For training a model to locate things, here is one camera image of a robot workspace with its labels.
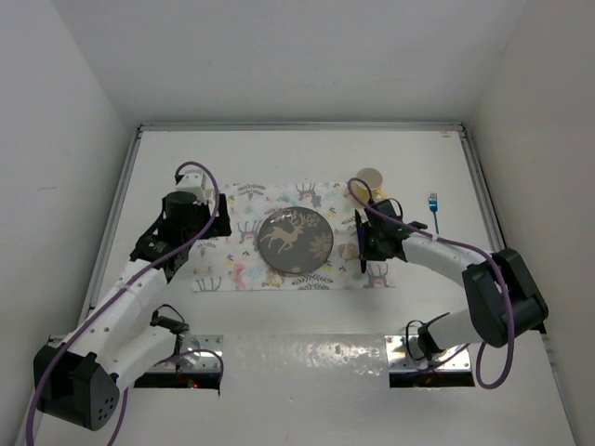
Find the purple plastic knife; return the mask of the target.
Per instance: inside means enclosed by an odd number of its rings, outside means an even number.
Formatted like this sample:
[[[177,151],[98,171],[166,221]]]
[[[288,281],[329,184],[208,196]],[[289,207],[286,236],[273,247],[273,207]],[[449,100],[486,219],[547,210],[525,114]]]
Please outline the purple plastic knife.
[[[364,259],[364,250],[365,250],[365,244],[364,244],[364,227],[363,227],[363,222],[360,219],[360,215],[357,214],[356,218],[355,218],[355,223],[356,223],[356,235],[357,235],[357,242],[358,242],[358,258],[359,258],[359,262],[360,262],[360,272],[362,274],[366,273],[366,260]]]

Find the yellow cup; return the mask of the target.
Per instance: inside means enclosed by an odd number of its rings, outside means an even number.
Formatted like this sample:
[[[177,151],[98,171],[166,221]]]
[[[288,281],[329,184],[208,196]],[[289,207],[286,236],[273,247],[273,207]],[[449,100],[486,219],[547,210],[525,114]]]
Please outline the yellow cup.
[[[372,199],[374,202],[387,198],[386,193],[382,190],[383,176],[372,167],[366,167],[359,170],[356,177],[367,184],[372,194],[368,193],[367,188],[361,182],[354,182],[352,185],[353,192],[361,200],[367,202]]]

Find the animal print cloth placemat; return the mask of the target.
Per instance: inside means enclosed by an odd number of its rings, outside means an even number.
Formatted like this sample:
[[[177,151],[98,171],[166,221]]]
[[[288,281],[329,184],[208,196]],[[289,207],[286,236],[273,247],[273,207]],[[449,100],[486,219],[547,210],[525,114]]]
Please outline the animal print cloth placemat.
[[[231,235],[198,242],[189,262],[194,292],[392,288],[394,272],[385,262],[370,262],[360,272],[356,204],[343,183],[231,184],[227,196]],[[308,274],[287,275],[265,263],[257,247],[263,220],[274,211],[300,206],[322,215],[334,233],[329,259]]]

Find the blue plastic fork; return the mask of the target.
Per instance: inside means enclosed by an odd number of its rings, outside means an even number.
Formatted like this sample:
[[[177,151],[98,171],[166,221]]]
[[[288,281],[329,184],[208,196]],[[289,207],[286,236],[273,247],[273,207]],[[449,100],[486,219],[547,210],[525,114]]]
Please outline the blue plastic fork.
[[[429,205],[429,210],[432,213],[433,216],[433,224],[434,224],[434,229],[435,229],[435,233],[439,234],[440,233],[440,229],[439,229],[439,220],[438,220],[438,197],[437,197],[437,193],[436,192],[432,192],[428,198],[428,205]]]

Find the dark reindeer plate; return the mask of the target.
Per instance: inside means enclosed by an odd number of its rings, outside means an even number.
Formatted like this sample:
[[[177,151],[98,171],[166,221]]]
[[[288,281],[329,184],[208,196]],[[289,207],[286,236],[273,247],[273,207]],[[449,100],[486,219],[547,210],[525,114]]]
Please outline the dark reindeer plate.
[[[258,251],[272,269],[287,275],[308,274],[331,256],[334,233],[318,212],[290,206],[263,220],[257,242]]]

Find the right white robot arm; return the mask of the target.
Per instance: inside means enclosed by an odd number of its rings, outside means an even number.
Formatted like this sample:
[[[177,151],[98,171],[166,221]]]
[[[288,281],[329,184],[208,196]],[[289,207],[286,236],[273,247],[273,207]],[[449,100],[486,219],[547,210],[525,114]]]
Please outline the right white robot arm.
[[[430,269],[464,289],[467,309],[422,323],[417,350],[432,360],[459,344],[484,343],[494,348],[536,328],[549,308],[522,256],[506,248],[498,252],[448,241],[416,221],[404,223],[391,201],[383,200],[355,214],[361,270],[371,261],[398,258]]]

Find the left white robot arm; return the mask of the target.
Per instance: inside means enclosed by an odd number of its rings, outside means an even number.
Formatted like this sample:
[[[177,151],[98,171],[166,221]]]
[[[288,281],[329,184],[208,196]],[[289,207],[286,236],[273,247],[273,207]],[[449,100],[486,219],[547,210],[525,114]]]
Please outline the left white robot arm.
[[[162,290],[188,261],[195,242],[230,234],[224,194],[211,209],[190,192],[168,193],[110,292],[58,346],[45,345],[35,355],[28,417],[42,412],[92,431],[105,426],[126,389],[172,356],[189,329],[155,316]]]

